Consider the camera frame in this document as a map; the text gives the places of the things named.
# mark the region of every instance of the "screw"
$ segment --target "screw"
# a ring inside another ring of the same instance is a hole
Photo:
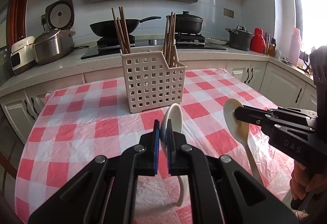
[[[181,150],[183,150],[185,152],[189,152],[192,150],[192,146],[190,146],[189,144],[184,144],[180,148],[181,148]]]
[[[220,160],[221,160],[222,162],[224,162],[224,163],[229,163],[229,162],[232,161],[231,157],[228,156],[228,155],[222,155],[222,156],[220,157]]]
[[[104,155],[99,155],[99,156],[95,157],[95,162],[96,163],[101,164],[101,163],[103,163],[105,161],[106,161],[106,157]]]
[[[145,150],[145,147],[144,147],[143,145],[135,145],[135,146],[134,146],[134,150],[135,150],[136,152],[142,152],[142,151]]]

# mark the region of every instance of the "white countertop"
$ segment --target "white countertop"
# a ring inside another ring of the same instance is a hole
[[[96,42],[83,45],[93,47],[96,46]],[[88,50],[88,48],[75,50],[57,61],[45,65],[37,65],[20,75],[12,77],[0,87],[0,97],[54,79],[97,70],[122,67],[120,54],[111,54],[81,60],[81,56]],[[254,51],[242,51],[233,48],[227,48],[227,50],[178,50],[178,58],[181,62],[200,60],[269,61],[314,86],[312,77],[309,78],[296,67],[288,66],[276,58]]]

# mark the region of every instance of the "table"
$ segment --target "table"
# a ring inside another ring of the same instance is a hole
[[[187,70],[183,133],[206,155],[227,154],[250,172],[245,150],[230,135],[223,117],[228,98],[261,109],[271,101],[222,69]],[[43,202],[97,155],[120,155],[162,120],[168,107],[137,114],[129,111],[124,78],[81,84],[48,94],[25,145],[15,187],[15,209],[25,223]],[[282,200],[289,190],[293,160],[268,145],[268,137],[250,124],[249,145],[265,187]],[[138,179],[134,223],[192,223],[190,199],[181,207],[177,177],[168,174],[159,154],[155,177]]]

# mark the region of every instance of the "frying pan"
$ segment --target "frying pan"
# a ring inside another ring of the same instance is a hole
[[[155,19],[161,19],[160,16],[150,16],[141,20],[137,19],[126,19],[126,26],[127,26],[127,32],[130,34],[133,32],[139,23],[143,23],[145,21],[155,20]],[[99,37],[116,37],[116,28],[113,20],[111,21],[103,21],[98,22],[90,25],[91,30],[94,34],[96,34]]]

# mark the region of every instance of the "red thermos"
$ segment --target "red thermos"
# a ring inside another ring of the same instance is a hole
[[[264,42],[263,31],[261,28],[256,28],[254,30],[254,35],[251,39],[250,50],[263,53],[265,47],[266,45]]]

